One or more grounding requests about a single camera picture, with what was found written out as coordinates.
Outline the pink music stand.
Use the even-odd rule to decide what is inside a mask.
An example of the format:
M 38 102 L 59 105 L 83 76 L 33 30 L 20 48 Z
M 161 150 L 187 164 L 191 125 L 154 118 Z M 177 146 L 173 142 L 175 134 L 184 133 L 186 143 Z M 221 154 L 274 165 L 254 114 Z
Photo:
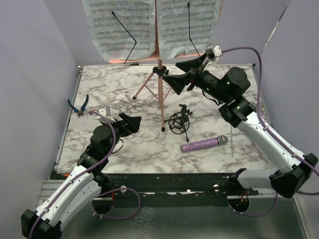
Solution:
M 164 111 L 164 101 L 165 101 L 165 99 L 167 97 L 167 94 L 165 94 L 163 92 L 163 76 L 167 75 L 168 69 L 163 65 L 163 63 L 162 63 L 163 60 L 161 60 L 160 56 L 159 56 L 157 12 L 156 12 L 155 24 L 156 24 L 156 50 L 155 50 L 152 58 L 153 59 L 157 59 L 158 65 L 156 67 L 154 67 L 153 72 L 150 73 L 150 75 L 147 77 L 147 79 L 144 81 L 144 83 L 142 84 L 142 86 L 140 88 L 141 89 L 146 88 L 147 87 L 147 83 L 149 82 L 149 80 L 151 79 L 151 77 L 153 75 L 157 75 L 158 76 L 158 93 L 155 95 L 155 97 L 158 100 L 159 107 L 160 107 L 160 110 L 161 110 L 161 114 L 163 115 L 164 114 L 163 113 L 163 111 Z M 192 56 L 192 55 L 182 55 L 182 56 L 179 56 L 179 57 L 187 57 L 187 56 Z

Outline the sheet music page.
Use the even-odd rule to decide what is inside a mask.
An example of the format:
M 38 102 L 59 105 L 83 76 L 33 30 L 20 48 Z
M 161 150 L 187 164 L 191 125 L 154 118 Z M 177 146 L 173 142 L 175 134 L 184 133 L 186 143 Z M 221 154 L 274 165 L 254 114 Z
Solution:
M 82 1 L 92 41 L 105 61 L 143 60 L 156 48 L 154 0 Z
M 215 41 L 223 1 L 158 0 L 159 58 L 200 54 Z

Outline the black microphone shock mount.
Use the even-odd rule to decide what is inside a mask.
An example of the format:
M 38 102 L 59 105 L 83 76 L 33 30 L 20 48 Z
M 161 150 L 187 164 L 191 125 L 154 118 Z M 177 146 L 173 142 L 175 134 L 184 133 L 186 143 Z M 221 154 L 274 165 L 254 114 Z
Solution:
M 168 123 L 169 129 L 172 133 L 176 135 L 185 134 L 186 142 L 189 142 L 187 131 L 190 126 L 190 121 L 188 116 L 192 115 L 192 112 L 187 108 L 187 105 L 179 104 L 179 106 L 181 107 L 181 110 L 171 115 L 169 119 L 164 122 Z

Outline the purple glitter microphone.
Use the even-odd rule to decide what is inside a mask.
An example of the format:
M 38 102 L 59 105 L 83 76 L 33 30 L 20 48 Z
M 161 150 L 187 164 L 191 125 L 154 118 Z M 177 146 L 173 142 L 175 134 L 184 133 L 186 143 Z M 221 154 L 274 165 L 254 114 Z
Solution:
M 182 152 L 189 152 L 219 145 L 225 145 L 227 142 L 227 136 L 219 135 L 218 137 L 183 144 L 180 147 Z

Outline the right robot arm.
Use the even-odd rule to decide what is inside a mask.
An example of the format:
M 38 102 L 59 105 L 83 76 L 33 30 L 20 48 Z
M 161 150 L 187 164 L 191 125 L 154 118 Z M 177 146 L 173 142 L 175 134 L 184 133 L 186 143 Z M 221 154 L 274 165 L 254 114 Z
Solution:
M 240 195 L 249 188 L 265 188 L 291 198 L 309 179 L 311 167 L 318 162 L 317 157 L 297 150 L 258 116 L 254 105 L 243 96 L 251 86 L 244 69 L 232 67 L 219 79 L 205 69 L 208 64 L 205 58 L 202 55 L 176 63 L 184 74 L 166 75 L 163 80 L 178 95 L 184 88 L 191 91 L 198 87 L 212 96 L 221 104 L 222 118 L 252 139 L 276 166 L 272 170 L 238 170 L 231 176 L 230 191 Z

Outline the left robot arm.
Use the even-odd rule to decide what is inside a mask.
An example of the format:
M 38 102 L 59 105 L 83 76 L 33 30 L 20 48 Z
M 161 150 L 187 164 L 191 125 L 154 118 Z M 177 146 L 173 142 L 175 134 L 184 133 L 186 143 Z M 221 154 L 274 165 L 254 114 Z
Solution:
M 121 120 L 101 124 L 93 130 L 90 144 L 81 154 L 70 175 L 56 191 L 35 210 L 21 216 L 22 235 L 27 239 L 59 239 L 67 224 L 97 196 L 106 196 L 111 178 L 102 170 L 122 137 L 137 133 L 141 117 L 119 114 Z

